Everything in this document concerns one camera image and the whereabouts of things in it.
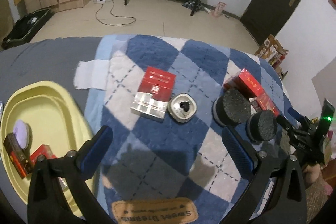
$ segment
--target black sponge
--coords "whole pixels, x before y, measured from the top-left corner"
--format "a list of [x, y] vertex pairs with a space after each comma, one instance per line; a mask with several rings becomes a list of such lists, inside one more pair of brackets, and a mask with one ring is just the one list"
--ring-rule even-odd
[[251, 103], [237, 89], [229, 89], [214, 102], [212, 112], [219, 125], [236, 126], [251, 116]]
[[246, 125], [246, 132], [254, 143], [270, 141], [277, 133], [277, 120], [270, 110], [263, 110], [254, 114]]

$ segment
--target floor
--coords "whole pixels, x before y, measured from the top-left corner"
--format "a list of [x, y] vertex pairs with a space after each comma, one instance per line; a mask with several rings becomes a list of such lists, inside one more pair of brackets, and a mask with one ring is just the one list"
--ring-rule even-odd
[[[254, 54], [258, 45], [240, 23], [224, 15], [215, 18], [205, 11], [190, 16], [190, 10], [170, 0], [114, 0], [113, 13], [132, 16], [137, 20], [128, 26], [106, 26], [95, 19], [101, 4], [91, 0], [85, 7], [56, 13], [36, 34], [31, 43], [57, 37], [102, 37], [107, 34], [145, 34], [194, 39], [210, 44], [235, 48]], [[130, 19], [110, 15], [112, 2], [106, 2], [98, 13], [105, 23], [120, 24]]]

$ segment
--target black cable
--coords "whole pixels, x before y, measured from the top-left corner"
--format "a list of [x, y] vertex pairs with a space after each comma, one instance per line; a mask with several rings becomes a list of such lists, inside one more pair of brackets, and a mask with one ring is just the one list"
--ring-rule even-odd
[[132, 24], [132, 23], [134, 23], [134, 22], [137, 21], [137, 19], [136, 19], [135, 17], [126, 17], [126, 16], [116, 16], [116, 15], [114, 15], [114, 14], [112, 13], [112, 10], [113, 10], [115, 4], [114, 4], [114, 1], [113, 1], [113, 0], [111, 0], [111, 1], [112, 1], [112, 3], [113, 3], [113, 6], [112, 6], [112, 8], [111, 8], [111, 10], [110, 10], [110, 14], [111, 14], [112, 16], [114, 16], [114, 17], [121, 17], [121, 18], [132, 18], [133, 21], [132, 21], [132, 22], [129, 22], [129, 23], [123, 23], [123, 24], [107, 24], [107, 23], [102, 22], [102, 21], [101, 21], [100, 19], [98, 19], [98, 17], [97, 17], [98, 12], [103, 8], [103, 5], [104, 5], [104, 4], [101, 4], [100, 9], [96, 12], [96, 20], [98, 20], [101, 24], [104, 24], [104, 25], [107, 25], [107, 26], [126, 26], [126, 25], [130, 25], [130, 24]]

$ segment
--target yellow plastic tray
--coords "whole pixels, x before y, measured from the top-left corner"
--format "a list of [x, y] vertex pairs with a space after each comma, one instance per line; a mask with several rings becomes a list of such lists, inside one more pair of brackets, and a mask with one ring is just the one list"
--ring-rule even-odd
[[[11, 96], [1, 121], [1, 156], [13, 188], [27, 204], [31, 175], [21, 180], [3, 147], [6, 135], [12, 132], [18, 119], [30, 127], [31, 135], [27, 148], [30, 155], [40, 145], [48, 144], [57, 157], [63, 157], [69, 150], [78, 150], [85, 141], [92, 138], [92, 134], [70, 94], [54, 82], [34, 83]], [[93, 179], [87, 180], [86, 184], [92, 191]], [[64, 195], [72, 212], [81, 216], [82, 213], [68, 188]]]

